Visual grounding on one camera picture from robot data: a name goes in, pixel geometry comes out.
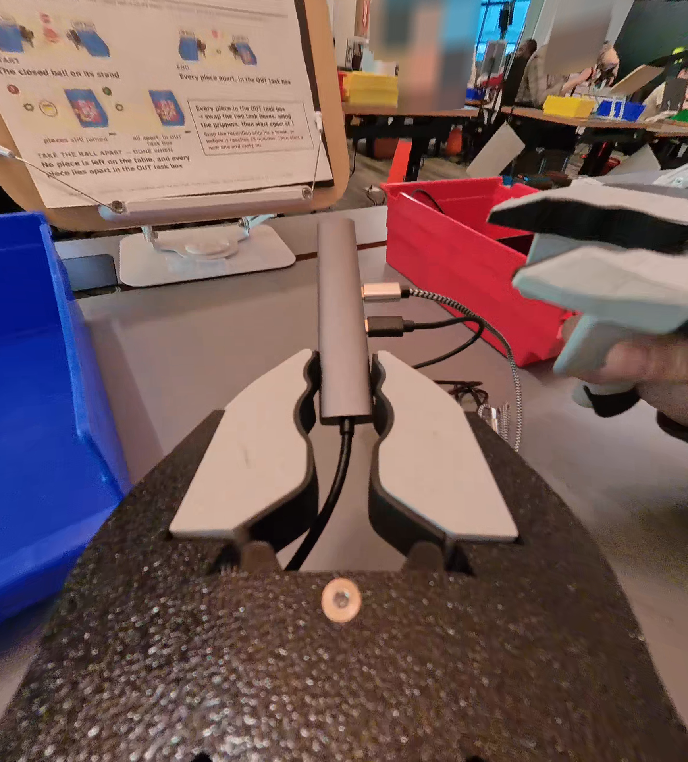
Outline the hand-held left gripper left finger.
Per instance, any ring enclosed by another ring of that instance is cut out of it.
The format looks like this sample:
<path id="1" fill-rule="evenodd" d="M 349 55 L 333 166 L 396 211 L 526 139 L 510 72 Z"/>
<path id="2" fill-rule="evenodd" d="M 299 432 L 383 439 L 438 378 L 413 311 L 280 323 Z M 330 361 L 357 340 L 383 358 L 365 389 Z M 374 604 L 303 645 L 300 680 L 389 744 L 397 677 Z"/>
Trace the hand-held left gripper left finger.
<path id="1" fill-rule="evenodd" d="M 251 541 L 275 552 L 312 526 L 319 485 L 310 432 L 320 356 L 304 349 L 234 397 L 168 531 L 177 539 Z"/>

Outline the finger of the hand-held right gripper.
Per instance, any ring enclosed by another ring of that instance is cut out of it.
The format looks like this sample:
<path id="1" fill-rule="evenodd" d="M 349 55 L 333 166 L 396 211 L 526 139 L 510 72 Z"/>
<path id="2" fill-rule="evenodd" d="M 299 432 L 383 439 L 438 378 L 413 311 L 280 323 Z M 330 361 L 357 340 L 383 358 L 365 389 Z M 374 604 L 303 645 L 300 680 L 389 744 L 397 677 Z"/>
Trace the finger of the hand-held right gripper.
<path id="1" fill-rule="evenodd" d="M 678 251 L 688 243 L 688 199 L 579 181 L 497 204 L 487 222 L 577 242 Z"/>
<path id="2" fill-rule="evenodd" d="M 688 252 L 585 245 L 526 264 L 513 286 L 529 300 L 647 334 L 688 324 Z"/>

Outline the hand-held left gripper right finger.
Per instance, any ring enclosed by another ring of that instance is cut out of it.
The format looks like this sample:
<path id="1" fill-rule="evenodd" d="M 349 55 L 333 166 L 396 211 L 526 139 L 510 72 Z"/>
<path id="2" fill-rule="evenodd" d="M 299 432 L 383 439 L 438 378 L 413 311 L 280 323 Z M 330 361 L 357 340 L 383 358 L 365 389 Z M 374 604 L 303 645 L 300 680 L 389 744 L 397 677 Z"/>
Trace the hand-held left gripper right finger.
<path id="1" fill-rule="evenodd" d="M 513 543 L 520 533 L 460 405 L 388 351 L 373 355 L 369 521 L 407 556 L 419 543 L 450 556 L 462 543 Z"/>

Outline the red plastic bin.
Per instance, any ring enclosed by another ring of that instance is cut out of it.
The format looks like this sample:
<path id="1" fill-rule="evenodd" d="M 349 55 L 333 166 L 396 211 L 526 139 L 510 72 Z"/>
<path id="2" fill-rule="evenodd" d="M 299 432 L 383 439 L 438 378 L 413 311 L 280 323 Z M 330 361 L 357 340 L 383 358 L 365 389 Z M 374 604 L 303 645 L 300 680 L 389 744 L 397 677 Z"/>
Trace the red plastic bin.
<path id="1" fill-rule="evenodd" d="M 387 183 L 387 264 L 408 281 L 463 303 L 503 334 L 519 367 L 554 360 L 571 313 L 511 285 L 531 233 L 487 222 L 493 206 L 537 192 L 501 177 Z"/>

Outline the grey usb hub with cable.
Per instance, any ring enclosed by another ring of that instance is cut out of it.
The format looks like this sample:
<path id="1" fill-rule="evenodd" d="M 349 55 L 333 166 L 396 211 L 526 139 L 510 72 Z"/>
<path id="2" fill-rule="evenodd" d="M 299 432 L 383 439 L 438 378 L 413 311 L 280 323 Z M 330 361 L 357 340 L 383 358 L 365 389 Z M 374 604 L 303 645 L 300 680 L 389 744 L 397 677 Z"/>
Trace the grey usb hub with cable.
<path id="1" fill-rule="evenodd" d="M 373 417 L 354 222 L 345 217 L 320 219 L 317 244 L 320 422 L 338 427 L 340 448 L 329 493 L 285 567 L 290 572 L 301 569 L 330 521 L 348 475 L 355 427 Z"/>

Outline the person's right hand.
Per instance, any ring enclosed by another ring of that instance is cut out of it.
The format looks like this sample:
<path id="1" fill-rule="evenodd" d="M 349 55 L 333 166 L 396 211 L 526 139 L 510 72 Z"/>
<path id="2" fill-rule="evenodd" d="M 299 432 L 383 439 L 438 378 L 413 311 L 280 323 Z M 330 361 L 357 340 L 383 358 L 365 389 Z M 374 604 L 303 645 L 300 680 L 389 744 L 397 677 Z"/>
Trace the person's right hand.
<path id="1" fill-rule="evenodd" d="M 688 338 L 637 338 L 616 344 L 597 372 L 599 383 L 633 383 L 641 398 L 688 427 Z"/>

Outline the wooden table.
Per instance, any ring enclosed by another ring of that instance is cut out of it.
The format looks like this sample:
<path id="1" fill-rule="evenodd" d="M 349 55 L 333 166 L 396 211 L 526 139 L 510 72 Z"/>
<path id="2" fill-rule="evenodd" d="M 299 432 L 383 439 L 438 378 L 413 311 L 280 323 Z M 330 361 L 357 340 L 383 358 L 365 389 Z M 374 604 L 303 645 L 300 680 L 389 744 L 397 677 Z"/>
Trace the wooden table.
<path id="1" fill-rule="evenodd" d="M 620 146 L 643 147 L 661 140 L 668 147 L 671 141 L 688 140 L 688 123 L 674 119 L 648 122 L 560 117 L 526 107 L 503 107 L 501 114 L 524 142 L 526 152 L 558 152 L 567 165 L 577 146 L 587 145 L 579 170 L 586 176 L 602 174 Z"/>
<path id="2" fill-rule="evenodd" d="M 481 102 L 449 110 L 410 110 L 391 106 L 359 106 L 343 103 L 345 135 L 357 148 L 360 141 L 410 139 L 411 148 L 404 180 L 418 180 L 422 162 L 431 143 L 437 148 L 447 141 L 454 127 L 480 124 Z"/>

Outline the small yellow bin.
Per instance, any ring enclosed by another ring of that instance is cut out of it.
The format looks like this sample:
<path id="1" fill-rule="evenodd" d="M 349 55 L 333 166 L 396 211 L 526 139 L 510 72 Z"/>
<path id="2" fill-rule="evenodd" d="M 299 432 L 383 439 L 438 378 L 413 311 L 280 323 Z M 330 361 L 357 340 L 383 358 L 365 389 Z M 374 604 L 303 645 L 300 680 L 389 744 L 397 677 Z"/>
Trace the small yellow bin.
<path id="1" fill-rule="evenodd" d="M 594 98 L 547 96 L 543 103 L 543 113 L 552 117 L 587 119 L 596 108 Z"/>

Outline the white card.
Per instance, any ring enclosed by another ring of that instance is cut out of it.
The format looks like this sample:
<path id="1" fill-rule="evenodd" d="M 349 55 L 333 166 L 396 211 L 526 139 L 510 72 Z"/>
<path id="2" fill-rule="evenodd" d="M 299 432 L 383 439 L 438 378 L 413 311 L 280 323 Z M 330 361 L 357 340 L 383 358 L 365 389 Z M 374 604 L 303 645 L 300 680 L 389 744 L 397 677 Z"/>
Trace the white card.
<path id="1" fill-rule="evenodd" d="M 471 179 L 484 179 L 500 176 L 525 150 L 525 142 L 504 122 L 482 147 L 466 169 L 466 176 Z"/>

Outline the blue plastic bin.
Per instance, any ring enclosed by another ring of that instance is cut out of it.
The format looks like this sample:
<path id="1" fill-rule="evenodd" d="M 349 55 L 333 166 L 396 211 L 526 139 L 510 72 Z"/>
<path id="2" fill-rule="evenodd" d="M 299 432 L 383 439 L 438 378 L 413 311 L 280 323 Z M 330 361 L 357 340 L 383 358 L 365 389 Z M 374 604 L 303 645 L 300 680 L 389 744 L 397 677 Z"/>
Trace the blue plastic bin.
<path id="1" fill-rule="evenodd" d="M 60 591 L 129 490 L 50 226 L 39 213 L 0 215 L 0 625 Z"/>

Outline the large yellow bin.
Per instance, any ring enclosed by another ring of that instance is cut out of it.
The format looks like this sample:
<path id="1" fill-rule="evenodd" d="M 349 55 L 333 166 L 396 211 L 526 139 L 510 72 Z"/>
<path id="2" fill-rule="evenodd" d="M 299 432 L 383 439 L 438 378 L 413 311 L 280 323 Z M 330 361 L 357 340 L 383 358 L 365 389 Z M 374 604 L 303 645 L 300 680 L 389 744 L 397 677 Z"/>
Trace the large yellow bin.
<path id="1" fill-rule="evenodd" d="M 339 71 L 341 101 L 356 107 L 396 108 L 398 77 L 365 71 Z"/>

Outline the instruction sheet on stand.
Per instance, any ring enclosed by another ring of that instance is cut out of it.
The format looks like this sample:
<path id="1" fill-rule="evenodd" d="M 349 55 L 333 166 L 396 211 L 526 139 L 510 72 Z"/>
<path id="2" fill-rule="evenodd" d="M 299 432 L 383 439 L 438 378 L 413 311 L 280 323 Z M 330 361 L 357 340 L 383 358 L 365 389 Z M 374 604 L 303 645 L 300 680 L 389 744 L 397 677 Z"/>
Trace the instruction sheet on stand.
<path id="1" fill-rule="evenodd" d="M 329 14 L 324 2 L 295 2 L 315 117 L 327 149 L 332 181 L 261 189 L 168 196 L 123 204 L 90 199 L 80 206 L 47 208 L 0 117 L 0 214 L 42 213 L 54 233 L 125 231 L 117 278 L 148 288 L 290 267 L 295 256 L 270 226 L 274 216 L 333 206 L 343 195 L 348 166 Z"/>

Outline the printed instruction sheet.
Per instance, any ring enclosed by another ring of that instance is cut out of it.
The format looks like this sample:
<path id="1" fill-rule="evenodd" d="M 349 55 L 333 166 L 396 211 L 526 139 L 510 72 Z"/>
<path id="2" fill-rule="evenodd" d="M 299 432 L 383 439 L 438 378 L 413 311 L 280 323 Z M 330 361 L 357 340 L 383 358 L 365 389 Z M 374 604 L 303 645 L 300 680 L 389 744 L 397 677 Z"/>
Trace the printed instruction sheet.
<path id="1" fill-rule="evenodd" d="M 0 2 L 0 117 L 47 208 L 332 181 L 295 2 Z"/>

